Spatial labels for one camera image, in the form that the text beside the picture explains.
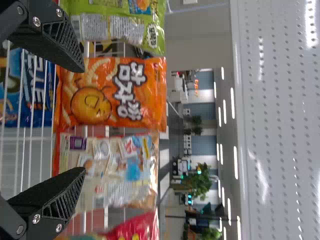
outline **barcode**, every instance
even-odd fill
[[[81,32],[80,32],[80,18],[71,17],[71,24],[73,26],[76,38],[81,41]]]
[[[103,209],[105,207],[105,198],[99,197],[95,199],[95,209]]]

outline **plastic packaging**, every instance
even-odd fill
[[[55,240],[159,240],[158,210],[150,211],[119,224],[107,233],[85,236],[59,236]]]
[[[7,86],[6,104],[4,100],[5,95],[5,78],[7,66],[7,50],[4,46],[6,42],[0,47],[0,116],[2,123],[3,109],[5,108],[5,126],[17,127],[19,117],[19,100],[20,100],[20,81],[22,68],[22,48],[16,48],[14,45],[10,48],[9,58],[9,75]],[[36,77],[34,82],[34,55],[24,51],[24,65],[23,65],[23,83],[21,93],[21,115],[20,127],[31,126],[32,116],[32,101],[34,93],[34,113],[33,113],[33,127],[42,126],[43,105],[45,101],[44,120],[43,125],[51,126],[53,117],[53,100],[54,100],[54,77],[55,65],[47,62],[41,57],[36,59]]]
[[[154,209],[158,194],[159,134],[128,137],[56,136],[53,176],[85,167],[76,213],[106,206]]]
[[[60,5],[80,42],[122,39],[158,56],[165,54],[166,0],[60,0]]]
[[[55,129],[108,125],[166,131],[166,60],[86,58],[85,73],[57,66]]]

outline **ceiling light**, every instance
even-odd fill
[[[223,121],[227,124],[227,110],[226,110],[226,100],[223,99]]]
[[[233,159],[234,159],[234,177],[238,180],[238,152],[237,147],[233,147]]]
[[[223,240],[227,240],[227,229],[225,226],[223,227]]]
[[[220,160],[220,156],[219,156],[219,143],[216,144],[216,159],[217,159],[218,162],[219,162],[219,160]]]
[[[229,219],[229,225],[231,226],[231,202],[230,202],[230,198],[228,198],[227,203],[228,203],[228,219]]]
[[[233,87],[230,88],[231,95],[231,114],[232,118],[235,119],[235,93]]]
[[[221,108],[218,108],[218,114],[219,114],[219,127],[221,128]]]
[[[225,69],[223,66],[221,67],[221,78],[222,80],[225,80]]]
[[[222,187],[222,205],[223,207],[225,207],[226,203],[225,203],[225,188]]]
[[[213,90],[214,90],[214,98],[217,98],[217,85],[216,82],[213,83]]]
[[[219,195],[219,198],[221,198],[221,183],[220,183],[220,179],[218,180],[218,195]]]
[[[237,219],[236,226],[237,226],[237,232],[238,232],[238,240],[241,240],[241,222],[240,222],[240,217],[236,216],[236,219]]]
[[[224,151],[223,151],[221,143],[220,143],[220,160],[221,160],[221,165],[223,165],[224,164]]]

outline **white pegboard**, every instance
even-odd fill
[[[319,4],[230,1],[242,239],[320,239]]]

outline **blue package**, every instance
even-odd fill
[[[21,60],[22,48],[14,48],[10,51],[9,58],[9,76],[7,86],[7,100],[4,106],[5,94],[5,72],[6,68],[0,69],[0,115],[2,123],[2,113],[5,107],[5,126],[17,127],[19,114],[19,97],[20,97],[20,80],[21,80]],[[33,112],[33,127],[42,126],[43,104],[45,101],[44,121],[43,125],[49,127],[52,125],[53,118],[53,101],[54,101],[54,77],[55,65],[47,62],[47,78],[45,84],[45,69],[46,61],[41,58],[36,58],[36,74],[34,81],[34,55],[27,50],[24,51],[24,66],[22,76],[22,100],[21,100],[21,116],[20,127],[30,127],[32,117],[32,101],[34,91],[34,112]]]

